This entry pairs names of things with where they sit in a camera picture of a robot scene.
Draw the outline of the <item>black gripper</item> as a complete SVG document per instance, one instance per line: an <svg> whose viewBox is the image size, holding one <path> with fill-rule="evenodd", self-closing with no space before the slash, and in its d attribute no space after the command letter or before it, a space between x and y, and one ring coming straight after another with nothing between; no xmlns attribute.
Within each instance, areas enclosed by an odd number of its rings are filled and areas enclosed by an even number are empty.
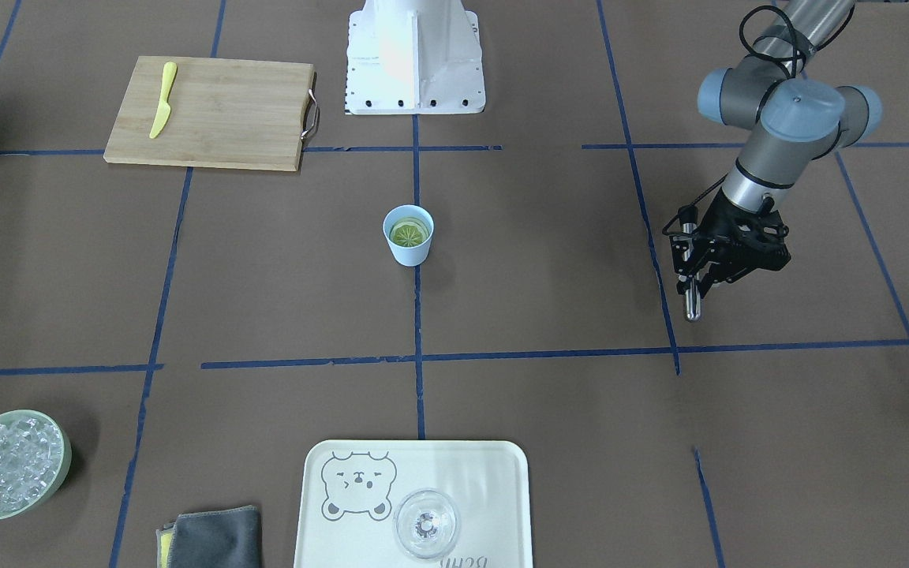
<svg viewBox="0 0 909 568"><path fill-rule="evenodd" d="M692 262L683 256L689 237L682 230L685 222L695 222L697 226L692 234L695 241ZM752 212L734 205L719 193L702 217L698 216L695 204L688 204L668 223L681 226L668 231L679 295L696 290L696 274L699 296L703 299L715 285L726 280L737 281L754 270L779 272L792 258L785 244L789 229L769 195L761 208Z"/></svg>

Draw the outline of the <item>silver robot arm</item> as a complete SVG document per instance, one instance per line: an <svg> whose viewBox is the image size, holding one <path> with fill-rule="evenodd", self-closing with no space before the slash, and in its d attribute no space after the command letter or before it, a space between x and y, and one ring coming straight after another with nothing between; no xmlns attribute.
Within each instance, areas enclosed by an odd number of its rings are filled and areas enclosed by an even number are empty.
<svg viewBox="0 0 909 568"><path fill-rule="evenodd" d="M745 129L735 164L696 202L663 227L671 247L686 319L700 319L707 293L756 270L778 272L790 262L789 227L780 216L803 172L815 159L865 140L881 123L880 97L865 86L833 87L804 74L854 15L852 1L791 1L772 12L756 39L743 30L738 65L714 69L698 91L698 110L719 125Z"/></svg>

